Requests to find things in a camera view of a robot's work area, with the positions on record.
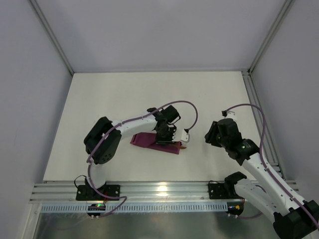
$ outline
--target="gray wall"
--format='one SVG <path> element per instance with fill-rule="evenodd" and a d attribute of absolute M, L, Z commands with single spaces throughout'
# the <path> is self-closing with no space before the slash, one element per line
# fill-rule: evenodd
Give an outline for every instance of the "gray wall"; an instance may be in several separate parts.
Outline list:
<path fill-rule="evenodd" d="M 289 178 L 319 201 L 319 1 L 297 0 L 254 72 Z"/>
<path fill-rule="evenodd" d="M 284 0 L 37 0 L 75 72 L 248 68 Z"/>
<path fill-rule="evenodd" d="M 0 33 L 0 237 L 14 239 L 44 173 L 71 76 L 27 0 L 1 0 Z"/>

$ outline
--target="white tabletop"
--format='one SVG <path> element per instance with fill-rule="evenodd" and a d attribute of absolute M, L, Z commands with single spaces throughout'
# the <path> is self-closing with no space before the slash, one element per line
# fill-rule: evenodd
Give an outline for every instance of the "white tabletop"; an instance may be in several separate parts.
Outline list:
<path fill-rule="evenodd" d="M 204 136 L 213 120 L 226 108 L 248 103 L 241 72 L 160 72 L 75 74 L 45 171 L 45 181 L 70 181 L 87 172 L 83 140 L 103 116 L 124 120 L 151 107 L 187 100 L 198 108 L 197 125 L 190 131 L 188 148 L 179 155 L 140 148 L 130 138 L 120 142 L 107 165 L 109 181 L 208 181 L 231 173 L 251 174 L 224 149 L 206 144 Z M 195 113 L 187 104 L 176 104 L 181 115 L 177 127 L 192 125 Z M 259 143 L 250 107 L 235 109 L 244 138 Z"/>

